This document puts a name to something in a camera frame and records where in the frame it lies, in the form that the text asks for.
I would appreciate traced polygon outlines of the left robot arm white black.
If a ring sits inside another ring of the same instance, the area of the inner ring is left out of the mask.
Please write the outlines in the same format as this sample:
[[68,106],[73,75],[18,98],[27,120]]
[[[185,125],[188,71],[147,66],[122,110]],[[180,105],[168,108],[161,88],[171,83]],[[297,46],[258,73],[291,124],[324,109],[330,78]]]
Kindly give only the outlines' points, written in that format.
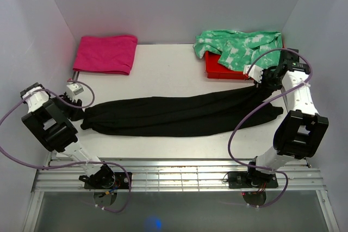
[[64,94],[52,97],[44,86],[34,83],[20,92],[28,113],[22,122],[50,152],[61,153],[80,165],[84,175],[79,180],[93,189],[109,189],[116,184],[114,172],[107,164],[90,155],[79,142],[73,121],[82,118],[82,101],[77,95],[84,91],[80,83],[70,82]]

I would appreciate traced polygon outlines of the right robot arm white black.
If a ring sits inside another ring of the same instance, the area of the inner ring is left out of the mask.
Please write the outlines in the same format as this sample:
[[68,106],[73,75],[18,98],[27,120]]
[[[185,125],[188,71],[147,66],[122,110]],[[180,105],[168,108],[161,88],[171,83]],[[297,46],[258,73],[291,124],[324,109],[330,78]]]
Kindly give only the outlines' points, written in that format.
[[301,63],[297,50],[280,52],[276,66],[262,69],[246,65],[244,74],[261,87],[281,90],[287,115],[277,128],[272,147],[250,162],[246,182],[252,187],[265,186],[276,180],[275,172],[290,161],[311,158],[329,126],[327,117],[320,116],[314,106],[310,84],[311,73],[307,64]]

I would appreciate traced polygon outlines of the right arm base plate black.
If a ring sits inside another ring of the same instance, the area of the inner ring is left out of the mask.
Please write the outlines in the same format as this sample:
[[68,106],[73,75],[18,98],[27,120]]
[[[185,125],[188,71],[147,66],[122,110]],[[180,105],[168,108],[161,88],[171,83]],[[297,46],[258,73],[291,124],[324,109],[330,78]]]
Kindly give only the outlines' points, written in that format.
[[278,181],[275,174],[265,174],[260,171],[255,171],[253,173],[249,171],[228,172],[227,182],[230,189],[278,188]]

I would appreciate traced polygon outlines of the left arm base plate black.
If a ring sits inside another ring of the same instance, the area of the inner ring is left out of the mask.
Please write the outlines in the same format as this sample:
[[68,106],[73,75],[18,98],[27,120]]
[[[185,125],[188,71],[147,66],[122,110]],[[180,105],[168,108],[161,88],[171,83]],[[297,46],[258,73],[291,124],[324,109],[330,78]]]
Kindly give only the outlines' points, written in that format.
[[83,188],[87,190],[111,190],[111,189],[129,189],[129,182],[132,181],[132,172],[128,172],[129,178],[127,178],[124,172],[115,172],[114,177],[111,179],[109,185],[101,186],[97,185],[93,187],[84,182]]

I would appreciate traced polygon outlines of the black trousers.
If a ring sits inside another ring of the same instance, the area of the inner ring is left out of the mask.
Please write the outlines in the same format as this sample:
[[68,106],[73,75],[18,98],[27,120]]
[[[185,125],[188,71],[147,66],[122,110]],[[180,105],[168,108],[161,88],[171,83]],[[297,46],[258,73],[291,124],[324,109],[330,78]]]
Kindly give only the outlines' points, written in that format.
[[199,137],[233,131],[273,91],[257,85],[192,97],[146,97],[85,109],[80,125],[100,134]]

